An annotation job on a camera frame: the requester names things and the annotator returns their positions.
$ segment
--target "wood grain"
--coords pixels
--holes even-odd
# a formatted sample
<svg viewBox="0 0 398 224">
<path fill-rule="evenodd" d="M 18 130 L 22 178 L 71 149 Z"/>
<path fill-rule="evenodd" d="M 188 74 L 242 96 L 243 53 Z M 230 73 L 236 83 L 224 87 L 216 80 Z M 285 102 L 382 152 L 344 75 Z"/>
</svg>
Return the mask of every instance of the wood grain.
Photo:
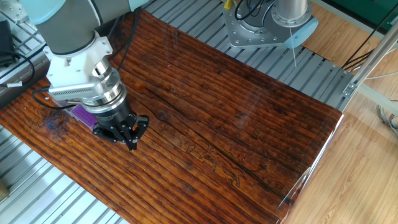
<svg viewBox="0 0 398 224">
<path fill-rule="evenodd" d="M 313 16 L 319 20 L 319 25 L 303 46 L 342 67 L 369 33 L 313 2 L 312 10 Z M 356 57 L 369 52 L 379 42 L 378 38 L 371 37 Z"/>
<path fill-rule="evenodd" d="M 319 36 L 311 37 L 306 47 L 337 65 L 341 66 L 369 35 L 317 5 L 314 14 L 320 20 Z M 379 41 L 373 37 L 362 54 Z M 398 71 L 397 61 L 398 52 L 390 53 L 370 77 Z M 396 76 L 364 83 L 390 99 L 398 99 Z M 398 140 L 380 121 L 376 105 L 359 93 L 354 95 L 286 223 L 398 223 Z"/>
<path fill-rule="evenodd" d="M 136 152 L 40 107 L 32 90 L 0 124 L 131 223 L 275 223 L 342 116 L 146 12 L 121 77 L 150 118 Z"/>
</svg>

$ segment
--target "purple object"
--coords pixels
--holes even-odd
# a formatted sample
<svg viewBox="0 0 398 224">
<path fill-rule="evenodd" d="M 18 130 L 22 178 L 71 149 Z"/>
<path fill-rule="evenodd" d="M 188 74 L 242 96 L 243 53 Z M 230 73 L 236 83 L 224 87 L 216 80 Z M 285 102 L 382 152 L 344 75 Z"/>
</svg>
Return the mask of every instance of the purple object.
<svg viewBox="0 0 398 224">
<path fill-rule="evenodd" d="M 75 116 L 75 118 L 77 118 L 87 127 L 89 127 L 91 130 L 94 128 L 94 125 L 97 123 L 97 120 L 95 119 L 94 115 L 87 112 L 82 107 L 82 105 L 76 106 L 71 112 Z"/>
</svg>

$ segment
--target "floor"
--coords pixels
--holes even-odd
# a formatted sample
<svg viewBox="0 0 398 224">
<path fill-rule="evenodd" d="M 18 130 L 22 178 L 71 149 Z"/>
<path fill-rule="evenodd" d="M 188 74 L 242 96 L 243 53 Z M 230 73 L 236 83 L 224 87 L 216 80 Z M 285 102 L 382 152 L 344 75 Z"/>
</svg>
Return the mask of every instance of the floor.
<svg viewBox="0 0 398 224">
<path fill-rule="evenodd" d="M 368 34 L 319 6 L 314 9 L 321 27 L 305 46 L 342 66 Z M 372 38 L 362 54 L 378 42 Z M 371 76 L 398 71 L 397 60 L 398 52 L 389 54 Z M 396 76 L 365 84 L 398 98 Z M 398 223 L 398 139 L 381 123 L 376 104 L 360 93 L 344 114 L 287 223 Z"/>
</svg>

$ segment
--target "gray robot arm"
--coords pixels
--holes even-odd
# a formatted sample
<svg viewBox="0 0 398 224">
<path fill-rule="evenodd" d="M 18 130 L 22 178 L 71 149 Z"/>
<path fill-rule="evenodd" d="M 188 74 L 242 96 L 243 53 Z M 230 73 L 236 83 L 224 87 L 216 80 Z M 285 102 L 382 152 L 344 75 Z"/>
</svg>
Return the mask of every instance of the gray robot arm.
<svg viewBox="0 0 398 224">
<path fill-rule="evenodd" d="M 93 134 L 135 150 L 147 129 L 127 101 L 119 72 L 106 58 L 112 47 L 98 26 L 140 7 L 147 0 L 21 0 L 29 19 L 47 43 L 47 78 L 55 100 L 78 100 L 97 124 Z"/>
</svg>

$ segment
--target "dark wooden table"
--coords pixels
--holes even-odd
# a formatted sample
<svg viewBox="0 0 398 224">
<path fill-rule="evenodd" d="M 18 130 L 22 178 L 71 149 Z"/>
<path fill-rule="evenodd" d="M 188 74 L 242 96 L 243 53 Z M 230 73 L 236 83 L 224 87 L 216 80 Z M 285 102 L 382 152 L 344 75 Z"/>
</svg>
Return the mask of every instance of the dark wooden table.
<svg viewBox="0 0 398 224">
<path fill-rule="evenodd" d="M 32 90 L 0 124 L 132 223 L 275 223 L 342 117 L 146 12 L 121 76 L 150 117 L 136 152 L 41 107 Z"/>
</svg>

